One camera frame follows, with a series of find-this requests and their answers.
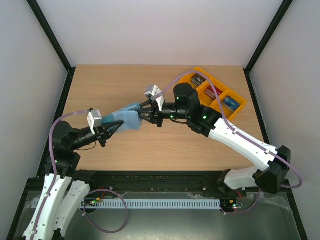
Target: robotic arm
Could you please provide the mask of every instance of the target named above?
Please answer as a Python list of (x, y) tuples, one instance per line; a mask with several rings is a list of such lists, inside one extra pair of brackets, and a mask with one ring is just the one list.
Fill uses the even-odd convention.
[(188, 83), (180, 83), (174, 87), (175, 102), (165, 102), (164, 96), (153, 100), (160, 92), (156, 85), (147, 88), (145, 95), (148, 100), (141, 104), (142, 108), (138, 111), (142, 119), (156, 124), (159, 128), (162, 127), (164, 119), (184, 119), (192, 131), (229, 146), (254, 164), (253, 167), (246, 169), (225, 170), (218, 182), (221, 192), (226, 194), (230, 190), (245, 187), (259, 187), (271, 194), (279, 191), (289, 168), (270, 153), (281, 156), (290, 163), (291, 151), (287, 147), (276, 148), (268, 145), (230, 123), (234, 128), (232, 131), (221, 113), (201, 105), (198, 92)]

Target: wooden tabletop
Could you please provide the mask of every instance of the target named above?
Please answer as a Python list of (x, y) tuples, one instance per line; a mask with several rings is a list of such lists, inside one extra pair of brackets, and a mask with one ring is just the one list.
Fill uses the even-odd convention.
[[(247, 100), (232, 120), (238, 128), (263, 140), (243, 68), (200, 66)], [(103, 116), (128, 104), (146, 100), (149, 84), (164, 89), (177, 75), (193, 66), (79, 65), (76, 68), (64, 113), (94, 108)], [(173, 102), (173, 89), (165, 94)], [(66, 119), (74, 128), (88, 126), (86, 115)], [(106, 147), (79, 151), (77, 169), (100, 171), (222, 171), (251, 167), (246, 158), (226, 145), (196, 134), (186, 125), (163, 122), (163, 127), (146, 121), (139, 131), (116, 133)]]

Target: white wall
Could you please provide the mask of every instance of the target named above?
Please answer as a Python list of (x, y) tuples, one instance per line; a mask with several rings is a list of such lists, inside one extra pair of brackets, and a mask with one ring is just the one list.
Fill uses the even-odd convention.
[(0, 1), (0, 239), (36, 176), (66, 76), (27, 1)]
[(73, 66), (246, 66), (281, 2), (38, 0)]
[(310, 240), (320, 235), (319, 9), (317, 0), (294, 1), (251, 73), (271, 143), (288, 146), (304, 176), (293, 193)]

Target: purple cable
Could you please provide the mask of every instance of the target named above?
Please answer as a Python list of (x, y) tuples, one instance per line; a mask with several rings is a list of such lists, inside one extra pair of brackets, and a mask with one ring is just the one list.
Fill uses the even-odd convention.
[[(213, 91), (214, 91), (214, 94), (216, 96), (218, 96), (218, 93), (217, 93), (217, 90), (214, 86), (214, 84), (211, 82), (210, 78), (207, 77), (203, 72), (200, 72), (200, 71), (187, 71), (179, 76), (177, 76), (161, 93), (157, 94), (154, 96), (153, 100), (163, 96), (165, 94), (166, 91), (169, 90), (169, 88), (175, 84), (175, 82), (177, 82), (179, 79), (181, 79), (182, 77), (188, 75), (188, 74), (199, 74), (201, 75), (202, 77), (204, 77), (209, 83), (210, 83), (210, 86), (212, 87)], [(222, 114), (222, 118), (225, 122), (225, 124), (231, 129), (231, 131), (235, 131), (235, 128), (233, 128), (229, 122), (229, 120), (227, 119), (226, 115), (225, 115), (225, 112), (223, 110), (223, 107), (222, 107), (222, 104), (220, 101), (217, 101), (218, 102), (218, 105), (219, 105), (219, 108), (220, 108), (220, 111), (221, 111), (221, 114)], [(263, 146), (260, 146), (259, 144), (257, 144), (256, 142), (252, 141), (250, 138), (246, 137), (245, 135), (241, 134), (240, 132), (235, 132), (235, 134), (239, 135), (241, 138), (247, 140), (249, 143), (253, 144), (254, 146), (256, 146), (257, 148), (261, 149), (262, 151), (266, 151), (267, 149), (264, 148)], [(295, 185), (295, 186), (289, 186), (289, 185), (281, 185), (282, 188), (286, 188), (286, 189), (297, 189), (297, 188), (300, 188), (303, 184), (303, 178), (302, 176), (300, 175), (300, 173), (298, 173), (297, 169), (295, 167), (293, 167), (290, 163), (288, 163), (286, 160), (284, 160), (282, 157), (274, 154), (273, 152), (269, 152), (269, 154), (273, 157), (275, 157), (276, 159), (280, 160), (282, 163), (284, 163), (289, 169), (291, 169), (295, 174), (296, 176), (299, 178), (299, 184), (298, 185)]]
[(112, 193), (114, 195), (116, 195), (122, 202), (123, 202), (123, 205), (124, 205), (124, 209), (125, 209), (125, 220), (122, 224), (122, 226), (117, 229), (117, 230), (114, 230), (114, 231), (108, 231), (108, 230), (104, 230), (102, 229), (101, 227), (97, 226), (88, 216), (88, 214), (86, 213), (86, 207), (88, 204), (84, 205), (83, 207), (83, 216), (89, 221), (89, 223), (91, 223), (92, 226), (94, 226), (96, 229), (100, 230), (101, 232), (103, 233), (106, 233), (106, 234), (115, 234), (115, 233), (118, 233), (120, 232), (122, 229), (125, 228), (125, 226), (127, 225), (128, 221), (129, 221), (129, 212), (128, 212), (128, 207), (127, 207), (127, 204), (125, 202), (125, 200), (123, 199), (122, 196), (120, 196), (118, 193), (114, 192), (114, 191), (111, 191), (111, 190), (108, 190), (108, 189), (97, 189), (97, 190), (93, 190), (91, 192), (88, 193), (88, 195), (90, 194), (94, 194), (94, 193), (97, 193), (97, 192), (108, 192), (108, 193)]
[[(49, 133), (49, 152), (50, 152), (50, 158), (51, 158), (51, 163), (52, 163), (54, 176), (53, 176), (53, 181), (52, 181), (50, 187), (48, 188), (48, 191), (46, 192), (47, 195), (44, 196), (44, 199), (43, 199), (43, 201), (41, 203), (39, 211), (38, 211), (38, 213), (36, 215), (36, 218), (35, 218), (35, 221), (34, 221), (34, 225), (33, 225), (33, 229), (32, 229), (32, 231), (34, 231), (34, 232), (36, 232), (36, 230), (37, 230), (37, 226), (38, 226), (38, 223), (39, 223), (39, 220), (40, 220), (41, 213), (42, 213), (42, 211), (43, 211), (43, 209), (45, 207), (45, 204), (47, 202), (48, 196), (50, 196), (51, 190), (54, 188), (54, 185), (55, 185), (55, 182), (56, 182), (56, 179), (57, 179), (57, 175), (58, 175), (57, 166), (56, 166), (56, 160), (55, 160), (55, 155), (54, 155), (54, 147), (53, 147), (54, 129), (62, 119), (66, 118), (66, 117), (69, 117), (69, 116), (72, 116), (72, 115), (85, 114), (85, 113), (88, 113), (88, 111), (75, 111), (75, 112), (68, 113), (66, 115), (63, 115), (63, 116), (59, 117), (57, 120), (55, 120), (54, 123), (51, 126), (50, 133)], [(34, 240), (34, 238), (35, 238), (35, 234), (32, 234), (30, 240)]]
[(252, 205), (250, 207), (248, 207), (247, 209), (243, 210), (243, 211), (238, 211), (238, 212), (225, 212), (222, 208), (220, 208), (221, 212), (223, 212), (224, 215), (237, 215), (237, 214), (244, 214), (248, 211), (250, 211), (251, 209), (254, 208), (255, 205), (257, 205), (257, 202), (260, 198), (260, 194), (261, 194), (261, 189), (259, 188), (258, 194), (256, 196), (256, 199), (254, 200), (254, 202), (252, 203)]

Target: purple hose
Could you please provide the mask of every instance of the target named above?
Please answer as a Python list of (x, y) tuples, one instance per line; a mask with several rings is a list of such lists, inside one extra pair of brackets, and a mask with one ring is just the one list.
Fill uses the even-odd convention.
[(225, 212), (222, 208), (220, 208), (221, 212), (223, 212), (223, 214), (225, 215), (237, 215), (237, 214), (244, 214), (248, 211), (250, 211), (251, 209), (254, 208), (255, 205), (257, 205), (257, 202), (260, 198), (260, 194), (261, 194), (261, 189), (259, 188), (258, 194), (256, 196), (256, 199), (254, 200), (254, 202), (252, 203), (252, 205), (250, 207), (248, 207), (247, 209), (243, 210), (243, 211), (238, 211), (238, 212)]
[[(153, 100), (163, 96), (165, 94), (166, 91), (169, 90), (169, 88), (175, 84), (175, 82), (177, 82), (179, 79), (181, 79), (182, 77), (188, 75), (188, 74), (199, 74), (201, 75), (202, 77), (204, 77), (209, 83), (210, 83), (210, 86), (212, 87), (213, 91), (214, 91), (214, 94), (216, 96), (218, 96), (218, 93), (217, 93), (217, 90), (214, 86), (214, 84), (211, 82), (210, 78), (207, 77), (203, 72), (200, 72), (200, 71), (187, 71), (179, 76), (177, 76), (161, 93), (157, 94), (154, 96)], [(221, 111), (221, 114), (222, 114), (222, 118), (225, 122), (225, 124), (234, 132), (235, 131), (235, 128), (233, 128), (229, 122), (229, 120), (227, 119), (226, 115), (225, 115), (225, 112), (222, 108), (222, 104), (220, 101), (217, 101), (218, 102), (218, 105), (219, 105), (219, 108), (220, 108), (220, 111)], [(259, 144), (257, 144), (256, 142), (252, 141), (250, 138), (246, 137), (245, 135), (241, 134), (240, 132), (235, 132), (235, 134), (239, 135), (241, 138), (247, 140), (249, 143), (253, 144), (254, 146), (256, 146), (257, 148), (261, 149), (262, 151), (266, 151), (267, 149), (264, 148), (263, 146), (260, 146)], [(281, 187), (283, 188), (286, 188), (286, 189), (297, 189), (297, 188), (300, 188), (303, 184), (303, 178), (302, 176), (300, 175), (300, 173), (298, 173), (297, 169), (295, 167), (293, 167), (290, 163), (288, 163), (286, 160), (284, 160), (282, 157), (274, 154), (273, 152), (269, 152), (269, 154), (273, 157), (275, 157), (276, 159), (280, 160), (282, 163), (284, 163), (289, 169), (291, 169), (295, 174), (296, 176), (299, 178), (299, 184), (298, 185), (295, 185), (295, 186), (289, 186), (289, 185), (281, 185)]]
[(88, 195), (90, 194), (94, 194), (94, 193), (97, 193), (97, 192), (108, 192), (108, 193), (112, 193), (114, 195), (116, 195), (122, 202), (123, 202), (123, 205), (124, 205), (124, 209), (125, 209), (125, 219), (124, 219), (124, 222), (122, 224), (122, 226), (120, 228), (118, 228), (117, 230), (114, 230), (114, 231), (108, 231), (108, 230), (104, 230), (102, 229), (101, 227), (97, 226), (88, 216), (88, 214), (86, 213), (86, 207), (88, 204), (84, 205), (83, 207), (83, 216), (89, 221), (89, 223), (91, 223), (92, 226), (94, 226), (96, 229), (100, 230), (101, 232), (103, 233), (106, 233), (106, 234), (115, 234), (115, 233), (118, 233), (120, 232), (122, 229), (125, 228), (125, 226), (127, 225), (128, 221), (129, 221), (129, 212), (128, 212), (128, 207), (127, 207), (127, 204), (125, 202), (125, 200), (123, 199), (122, 196), (120, 196), (118, 193), (114, 192), (114, 191), (111, 191), (111, 190), (108, 190), (108, 189), (97, 189), (97, 190), (93, 190), (91, 192), (88, 193)]
[[(45, 204), (47, 202), (48, 196), (50, 196), (51, 190), (53, 189), (53, 187), (55, 185), (55, 182), (56, 182), (56, 179), (57, 179), (57, 175), (58, 175), (56, 161), (55, 161), (55, 155), (54, 155), (54, 147), (53, 147), (53, 142), (52, 142), (53, 141), (54, 129), (62, 119), (66, 118), (66, 117), (69, 117), (71, 115), (85, 114), (85, 113), (88, 113), (88, 111), (75, 111), (75, 112), (68, 113), (66, 115), (63, 115), (63, 116), (59, 117), (57, 120), (55, 120), (55, 122), (51, 126), (50, 133), (49, 133), (49, 152), (50, 152), (50, 158), (51, 158), (51, 163), (52, 163), (54, 176), (53, 176), (53, 181), (52, 181), (50, 187), (48, 188), (48, 191), (46, 192), (47, 196), (44, 196), (44, 199), (43, 199), (43, 201), (41, 203), (39, 211), (38, 211), (38, 213), (36, 215), (36, 218), (35, 218), (35, 221), (34, 221), (34, 225), (33, 225), (33, 229), (32, 229), (33, 232), (36, 232), (36, 230), (37, 230), (37, 226), (38, 226), (38, 223), (39, 223), (39, 220), (40, 220), (41, 213), (42, 213), (42, 211), (43, 211), (43, 209), (45, 207)], [(30, 240), (34, 240), (34, 238), (35, 238), (35, 234), (32, 234)]]

